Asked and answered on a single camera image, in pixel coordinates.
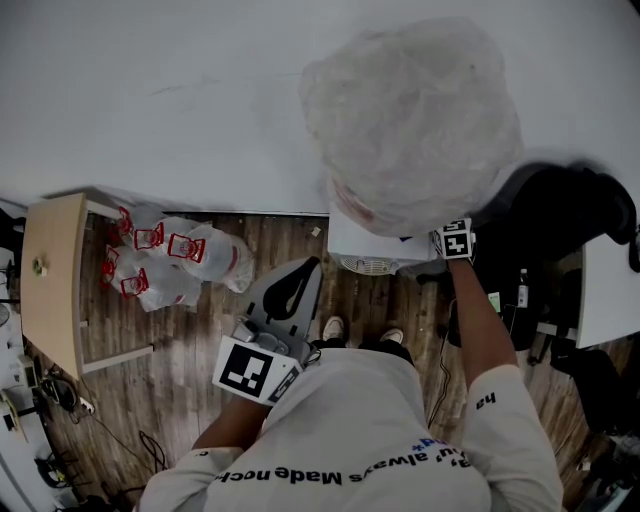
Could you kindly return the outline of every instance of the plastic bag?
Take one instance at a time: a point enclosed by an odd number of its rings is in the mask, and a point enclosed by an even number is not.
[[[466,18],[364,33],[309,64],[299,94],[332,200],[378,235],[466,216],[522,154],[500,49]]]
[[[113,226],[111,238],[114,244],[123,242],[128,247],[135,247],[136,231],[155,228],[158,221],[165,216],[160,210],[151,206],[136,206],[131,210],[121,206],[120,215],[122,218],[118,219]]]
[[[177,262],[192,276],[224,283],[238,293],[253,280],[254,258],[244,241],[207,224],[175,236],[168,254],[179,258]]]
[[[173,235],[185,237],[198,225],[198,222],[182,217],[164,217],[152,229],[137,229],[134,233],[134,247],[154,258],[169,258]]]
[[[249,288],[253,282],[255,274],[255,259],[251,249],[244,243],[244,240],[237,236],[231,236],[231,242],[238,251],[236,264],[227,271],[221,281],[231,291],[242,293]]]
[[[127,246],[107,247],[102,271],[103,285],[110,283],[126,298],[138,297],[145,311],[175,304],[195,306],[200,297],[199,279]]]

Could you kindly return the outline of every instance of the wooden table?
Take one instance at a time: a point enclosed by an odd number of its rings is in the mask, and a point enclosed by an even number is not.
[[[59,197],[29,207],[22,249],[20,299],[23,335],[69,375],[106,368],[153,352],[153,346],[89,363],[81,348],[80,266],[87,213],[118,219],[117,210],[85,194]],[[40,258],[46,275],[37,276]]]

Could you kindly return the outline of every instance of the white t-shirt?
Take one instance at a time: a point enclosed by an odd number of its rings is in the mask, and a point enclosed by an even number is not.
[[[554,453],[515,366],[469,389],[461,449],[427,430],[416,370],[324,349],[255,444],[194,450],[154,476],[140,512],[559,511]]]

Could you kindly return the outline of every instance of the white sneaker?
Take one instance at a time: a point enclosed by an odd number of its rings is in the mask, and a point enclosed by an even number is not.
[[[391,341],[395,341],[400,345],[402,345],[403,339],[404,339],[404,333],[402,332],[402,329],[398,329],[398,328],[389,329],[380,337],[380,341],[391,340]]]
[[[339,316],[332,316],[327,320],[324,325],[324,331],[322,331],[322,339],[324,341],[331,338],[343,339],[344,336],[344,321]]]

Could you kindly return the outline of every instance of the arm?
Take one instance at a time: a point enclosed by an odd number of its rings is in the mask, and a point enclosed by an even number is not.
[[[175,468],[155,475],[140,498],[140,512],[203,510],[217,475],[255,442],[269,412],[266,405],[235,396]]]
[[[512,512],[559,511],[562,483],[555,455],[522,382],[507,329],[469,262],[449,261],[449,268],[469,388],[462,447],[489,482],[494,501],[506,501]]]
[[[234,395],[218,419],[193,445],[194,450],[237,446],[247,451],[255,442],[271,407]]]
[[[467,388],[476,378],[504,364],[518,366],[516,352],[495,309],[467,260],[449,260],[458,301],[462,366]]]

